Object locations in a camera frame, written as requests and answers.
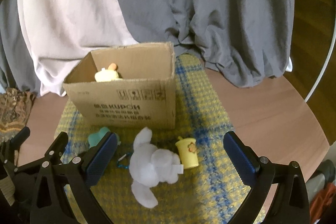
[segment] shipping symbol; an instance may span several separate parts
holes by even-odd
[[[148,90],[148,89],[141,90],[141,94],[142,94],[143,100],[153,100],[153,95],[152,95],[151,90]]]
[[[120,100],[129,100],[126,90],[117,90]]]
[[[154,90],[156,100],[166,100],[166,91],[165,90]]]
[[[131,100],[141,100],[139,90],[128,90]]]

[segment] white cable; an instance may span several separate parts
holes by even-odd
[[[335,15],[335,24],[334,24],[334,34],[333,34],[333,38],[331,40],[331,44],[330,44],[330,48],[329,48],[329,52],[328,52],[328,55],[327,55],[327,58],[325,59],[324,61],[324,64],[323,64],[323,67],[320,71],[320,74],[319,74],[319,77],[317,77],[313,87],[311,88],[311,90],[309,91],[306,99],[304,100],[305,102],[307,102],[309,100],[309,98],[311,97],[311,95],[313,94],[314,90],[316,89],[317,85],[319,84],[323,74],[324,74],[324,71],[326,70],[327,68],[327,65],[329,63],[329,59],[331,57],[331,54],[333,52],[333,49],[334,49],[334,45],[335,45],[335,40],[336,40],[336,15]]]

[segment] blue gripper pad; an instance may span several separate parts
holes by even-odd
[[[242,182],[253,187],[260,169],[256,155],[251,153],[251,149],[245,146],[233,131],[224,135],[223,146]]]
[[[92,158],[88,159],[89,163],[86,165],[83,163],[82,166],[82,169],[84,169],[86,174],[85,183],[88,187],[97,185],[108,163],[113,157],[117,146],[117,135],[107,132],[106,135],[97,144],[97,146],[89,149],[87,154]]]

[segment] plush toy tag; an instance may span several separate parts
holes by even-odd
[[[183,174],[183,164],[179,164],[179,165],[172,165],[173,168],[173,172],[176,172],[178,174]]]

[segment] cardboard box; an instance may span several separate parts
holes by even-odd
[[[95,73],[111,63],[118,65],[123,80],[96,82]],[[170,42],[91,51],[63,87],[91,124],[175,127],[175,54]]]

